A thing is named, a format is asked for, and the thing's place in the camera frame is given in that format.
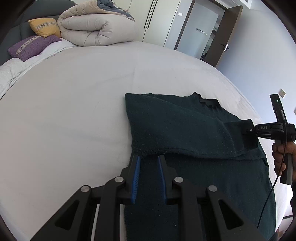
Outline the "person's right hand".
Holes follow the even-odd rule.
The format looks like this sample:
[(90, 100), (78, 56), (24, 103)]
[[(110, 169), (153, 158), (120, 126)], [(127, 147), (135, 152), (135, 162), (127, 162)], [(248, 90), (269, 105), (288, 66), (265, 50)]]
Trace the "person's right hand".
[(295, 181), (296, 177), (296, 145), (294, 142), (288, 142), (285, 145), (277, 145), (273, 144), (273, 157), (274, 157), (274, 171), (277, 175), (282, 175), (283, 171), (286, 169), (285, 164), (281, 164), (283, 154), (292, 154), (292, 161), (293, 161), (293, 181)]

